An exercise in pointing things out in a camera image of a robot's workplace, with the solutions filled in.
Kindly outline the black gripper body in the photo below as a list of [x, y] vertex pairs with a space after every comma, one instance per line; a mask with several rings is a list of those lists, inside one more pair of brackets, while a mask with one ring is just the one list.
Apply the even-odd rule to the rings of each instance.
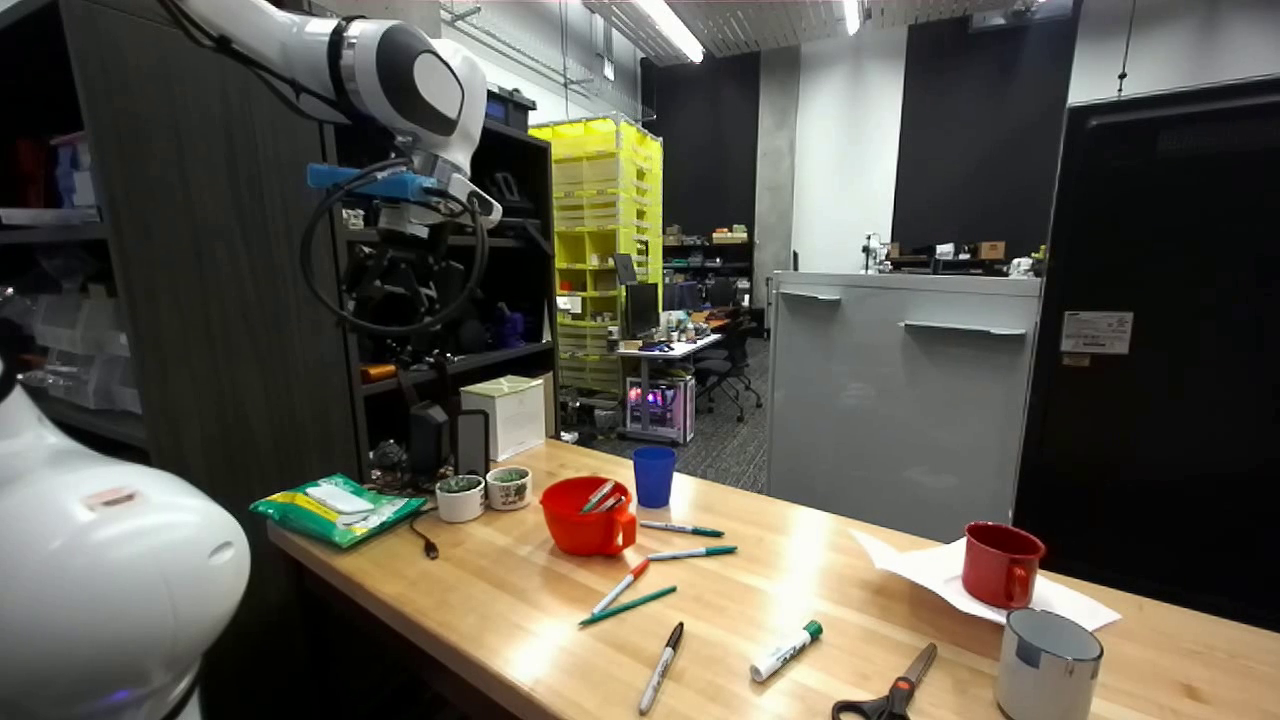
[[400, 234], [357, 239], [348, 311], [378, 337], [429, 339], [458, 318], [458, 259]]

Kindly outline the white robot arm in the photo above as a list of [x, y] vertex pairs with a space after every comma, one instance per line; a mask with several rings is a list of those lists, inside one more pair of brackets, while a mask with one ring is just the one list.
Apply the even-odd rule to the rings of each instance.
[[[311, 213], [370, 203], [400, 239], [498, 203], [472, 182], [486, 114], [484, 70], [408, 19], [325, 18], [277, 0], [157, 0], [176, 30], [311, 119], [366, 119], [390, 138], [376, 166], [308, 168]], [[230, 625], [250, 547], [245, 525], [192, 482], [103, 458], [2, 387], [2, 720], [173, 720]]]

